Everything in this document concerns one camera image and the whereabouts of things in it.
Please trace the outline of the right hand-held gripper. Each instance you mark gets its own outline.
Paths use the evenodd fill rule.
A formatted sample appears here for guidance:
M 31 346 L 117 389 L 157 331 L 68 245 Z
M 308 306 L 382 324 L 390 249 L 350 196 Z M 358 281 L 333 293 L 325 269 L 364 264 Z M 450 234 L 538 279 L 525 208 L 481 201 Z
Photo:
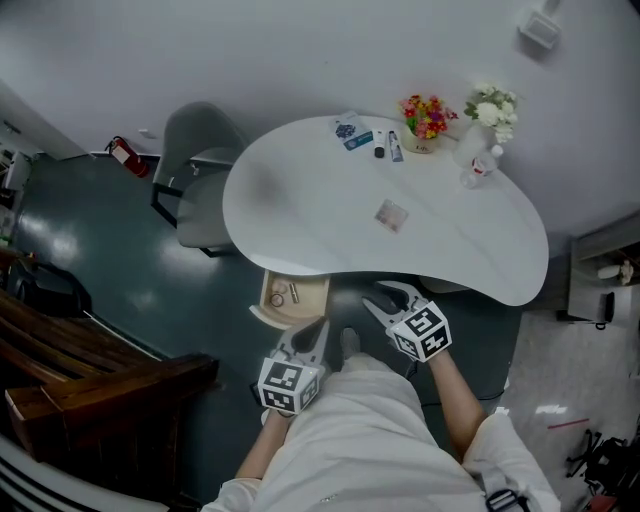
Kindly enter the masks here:
M 382 280 L 376 282 L 376 288 L 389 298 L 392 306 L 384 308 L 368 297 L 362 298 L 362 304 L 383 327 L 388 328 L 386 334 L 399 352 L 424 363 L 452 345 L 445 315 L 415 286 Z

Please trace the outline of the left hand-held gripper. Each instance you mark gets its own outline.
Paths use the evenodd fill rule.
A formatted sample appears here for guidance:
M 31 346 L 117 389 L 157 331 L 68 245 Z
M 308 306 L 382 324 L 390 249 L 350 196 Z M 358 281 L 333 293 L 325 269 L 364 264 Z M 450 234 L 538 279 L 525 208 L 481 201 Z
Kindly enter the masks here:
M 310 319 L 287 329 L 263 360 L 257 381 L 262 406 L 285 416 L 300 414 L 319 394 L 330 322 Z

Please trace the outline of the large wooden drawer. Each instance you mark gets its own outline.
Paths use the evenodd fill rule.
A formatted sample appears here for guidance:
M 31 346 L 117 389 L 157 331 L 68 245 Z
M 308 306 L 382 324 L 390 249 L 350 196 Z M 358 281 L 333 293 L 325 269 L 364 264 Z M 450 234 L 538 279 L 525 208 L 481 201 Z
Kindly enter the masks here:
M 284 304 L 274 307 L 270 303 L 273 294 L 272 285 L 283 283 L 288 286 L 286 293 L 281 294 Z M 295 283 L 299 303 L 294 304 L 289 291 L 289 283 Z M 260 298 L 249 311 L 261 322 L 279 330 L 286 330 L 299 323 L 317 316 L 324 316 L 329 296 L 330 276 L 290 276 L 270 270 L 264 272 Z

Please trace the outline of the clear plastic sachet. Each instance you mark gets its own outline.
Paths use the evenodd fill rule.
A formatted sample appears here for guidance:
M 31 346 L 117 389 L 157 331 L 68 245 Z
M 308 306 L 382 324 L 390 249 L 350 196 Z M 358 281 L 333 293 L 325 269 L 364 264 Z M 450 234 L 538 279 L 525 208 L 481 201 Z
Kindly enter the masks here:
M 377 210 L 374 219 L 385 229 L 398 234 L 407 220 L 408 212 L 389 199 L 385 199 Z

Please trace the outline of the person's right forearm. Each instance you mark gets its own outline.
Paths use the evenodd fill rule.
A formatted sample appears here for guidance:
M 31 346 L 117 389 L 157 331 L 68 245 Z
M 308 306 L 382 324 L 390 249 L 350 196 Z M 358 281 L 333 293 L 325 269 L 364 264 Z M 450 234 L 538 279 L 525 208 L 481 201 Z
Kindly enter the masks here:
M 448 350 L 428 361 L 452 446 L 462 460 L 488 417 Z

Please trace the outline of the person's left forearm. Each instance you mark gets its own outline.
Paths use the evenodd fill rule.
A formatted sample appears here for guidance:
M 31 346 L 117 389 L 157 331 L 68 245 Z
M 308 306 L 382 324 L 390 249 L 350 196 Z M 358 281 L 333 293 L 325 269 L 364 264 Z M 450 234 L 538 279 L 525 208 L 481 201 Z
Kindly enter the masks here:
M 264 478 L 277 451 L 283 446 L 292 416 L 275 410 L 267 413 L 262 429 L 236 472 L 236 479 Z

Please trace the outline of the white curved table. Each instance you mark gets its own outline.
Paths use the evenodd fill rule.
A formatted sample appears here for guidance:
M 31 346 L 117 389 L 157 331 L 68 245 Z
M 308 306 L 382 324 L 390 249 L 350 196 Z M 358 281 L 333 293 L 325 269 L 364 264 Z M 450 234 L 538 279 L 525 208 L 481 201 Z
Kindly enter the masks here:
M 545 280 L 548 240 L 526 195 L 502 172 L 460 182 L 445 138 L 404 161 L 348 151 L 332 117 L 297 120 L 254 141 L 235 162 L 224 221 L 239 251 L 281 274 L 402 273 L 447 281 L 508 306 L 533 300 Z M 400 232 L 374 216 L 385 199 L 409 216 Z

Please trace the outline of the person's right shoe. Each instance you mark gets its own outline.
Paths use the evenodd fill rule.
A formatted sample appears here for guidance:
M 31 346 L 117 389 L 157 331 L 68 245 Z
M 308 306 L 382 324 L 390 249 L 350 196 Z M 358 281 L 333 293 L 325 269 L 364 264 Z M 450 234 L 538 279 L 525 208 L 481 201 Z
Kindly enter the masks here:
M 340 346 L 344 364 L 346 364 L 351 357 L 360 353 L 360 337 L 355 329 L 346 327 L 341 331 Z

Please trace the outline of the person's beige shorts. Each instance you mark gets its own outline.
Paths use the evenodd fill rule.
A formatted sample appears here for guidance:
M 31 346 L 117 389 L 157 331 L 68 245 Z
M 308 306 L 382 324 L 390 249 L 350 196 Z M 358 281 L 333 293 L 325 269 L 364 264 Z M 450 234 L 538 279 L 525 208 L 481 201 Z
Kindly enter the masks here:
M 358 371 L 393 373 L 393 370 L 387 364 L 364 352 L 358 352 L 348 357 L 341 368 L 342 373 Z

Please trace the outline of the person's white shirt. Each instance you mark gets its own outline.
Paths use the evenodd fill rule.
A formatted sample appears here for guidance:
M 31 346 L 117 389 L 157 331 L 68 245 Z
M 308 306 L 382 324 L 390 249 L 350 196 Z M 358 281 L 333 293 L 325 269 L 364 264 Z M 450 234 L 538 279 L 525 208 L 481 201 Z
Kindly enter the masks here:
M 484 476 L 530 512 L 560 512 L 507 416 L 488 416 L 457 461 L 437 445 L 406 379 L 347 370 L 291 423 L 263 477 L 225 482 L 202 512 L 488 512 Z

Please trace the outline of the clear bottle with red label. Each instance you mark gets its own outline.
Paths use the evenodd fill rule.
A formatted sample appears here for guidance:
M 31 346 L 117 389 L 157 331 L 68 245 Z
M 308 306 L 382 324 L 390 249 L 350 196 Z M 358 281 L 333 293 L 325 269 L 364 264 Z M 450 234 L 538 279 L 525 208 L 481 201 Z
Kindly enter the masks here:
M 495 144 L 490 149 L 476 155 L 472 159 L 470 167 L 461 174 L 461 184 L 468 189 L 478 186 L 484 178 L 498 169 L 498 163 L 503 153 L 503 147 Z

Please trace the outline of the colourful flowers in white pot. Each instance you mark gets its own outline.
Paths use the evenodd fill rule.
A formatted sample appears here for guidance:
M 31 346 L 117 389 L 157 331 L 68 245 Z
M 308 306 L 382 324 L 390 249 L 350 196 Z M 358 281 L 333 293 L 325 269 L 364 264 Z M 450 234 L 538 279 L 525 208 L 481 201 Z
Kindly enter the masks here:
M 446 134 L 449 125 L 459 119 L 458 114 L 436 95 L 409 96 L 398 102 L 398 108 L 404 118 L 401 143 L 406 150 L 417 154 L 432 153 L 440 136 Z

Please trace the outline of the white flowers in white vase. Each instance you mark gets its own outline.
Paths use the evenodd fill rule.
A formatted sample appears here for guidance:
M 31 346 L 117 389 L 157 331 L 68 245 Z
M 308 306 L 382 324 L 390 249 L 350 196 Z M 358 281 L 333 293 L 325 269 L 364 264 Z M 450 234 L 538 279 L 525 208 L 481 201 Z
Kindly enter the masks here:
M 518 121 L 517 102 L 512 91 L 478 83 L 466 101 L 464 114 L 470 124 L 453 150 L 454 162 L 462 168 L 469 167 L 476 156 L 511 140 Z

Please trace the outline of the grey shelf cabinet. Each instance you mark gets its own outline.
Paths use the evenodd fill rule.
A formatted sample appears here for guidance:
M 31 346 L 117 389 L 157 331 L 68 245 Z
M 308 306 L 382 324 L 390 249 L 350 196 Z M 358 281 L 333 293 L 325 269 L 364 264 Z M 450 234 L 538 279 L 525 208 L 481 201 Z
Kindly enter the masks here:
M 634 323 L 640 294 L 640 210 L 571 243 L 568 299 L 556 313 L 598 330 Z

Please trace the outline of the grey upholstered chair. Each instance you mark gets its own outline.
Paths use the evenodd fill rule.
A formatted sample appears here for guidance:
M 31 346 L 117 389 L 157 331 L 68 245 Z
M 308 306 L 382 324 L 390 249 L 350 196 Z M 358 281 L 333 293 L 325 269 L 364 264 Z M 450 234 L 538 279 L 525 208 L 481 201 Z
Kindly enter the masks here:
M 209 258 L 237 252 L 223 216 L 224 188 L 247 141 L 234 122 L 208 102 L 193 102 L 174 111 L 163 135 L 151 207 L 176 230 L 178 243 Z M 212 153 L 213 171 L 196 176 L 182 190 L 174 186 L 179 173 L 203 154 Z

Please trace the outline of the red fire extinguisher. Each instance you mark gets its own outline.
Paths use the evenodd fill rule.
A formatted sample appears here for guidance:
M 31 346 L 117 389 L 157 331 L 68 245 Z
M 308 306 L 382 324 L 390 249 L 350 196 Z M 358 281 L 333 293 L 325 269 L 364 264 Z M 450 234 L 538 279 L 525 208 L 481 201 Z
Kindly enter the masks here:
M 144 178 L 150 171 L 148 163 L 121 136 L 113 137 L 105 151 L 138 178 Z

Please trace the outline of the black tripod clutter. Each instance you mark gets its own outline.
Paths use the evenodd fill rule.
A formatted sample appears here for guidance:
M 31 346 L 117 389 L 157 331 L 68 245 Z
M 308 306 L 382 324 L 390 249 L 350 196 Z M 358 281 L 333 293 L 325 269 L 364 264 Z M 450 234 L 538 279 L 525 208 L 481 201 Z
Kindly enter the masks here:
M 640 512 L 640 427 L 631 440 L 586 429 L 582 447 L 566 459 L 566 477 L 580 476 L 589 491 L 576 512 Z

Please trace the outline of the striped white cushioned seat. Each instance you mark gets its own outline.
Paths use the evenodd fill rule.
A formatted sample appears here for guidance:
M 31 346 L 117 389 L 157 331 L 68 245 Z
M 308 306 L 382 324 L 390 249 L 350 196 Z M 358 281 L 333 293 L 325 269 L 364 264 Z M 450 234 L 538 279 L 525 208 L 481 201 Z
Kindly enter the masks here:
M 0 490 L 32 512 L 169 512 L 160 502 L 91 484 L 36 462 L 0 434 Z

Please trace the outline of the white storage rack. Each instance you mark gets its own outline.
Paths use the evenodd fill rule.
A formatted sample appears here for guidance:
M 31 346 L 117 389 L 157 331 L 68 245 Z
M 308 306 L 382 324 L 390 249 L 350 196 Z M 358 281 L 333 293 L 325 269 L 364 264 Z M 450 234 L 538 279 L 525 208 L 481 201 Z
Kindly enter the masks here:
M 24 191 L 32 172 L 29 156 L 0 148 L 0 197 L 13 197 Z

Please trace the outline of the black seat frame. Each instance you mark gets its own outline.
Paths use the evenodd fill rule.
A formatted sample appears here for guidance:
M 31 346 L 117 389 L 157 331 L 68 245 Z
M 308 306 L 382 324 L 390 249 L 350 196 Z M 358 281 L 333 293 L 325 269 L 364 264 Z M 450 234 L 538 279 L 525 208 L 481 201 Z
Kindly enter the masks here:
M 75 276 L 49 263 L 14 261 L 8 271 L 7 293 L 51 317 L 83 318 L 92 309 L 89 293 Z

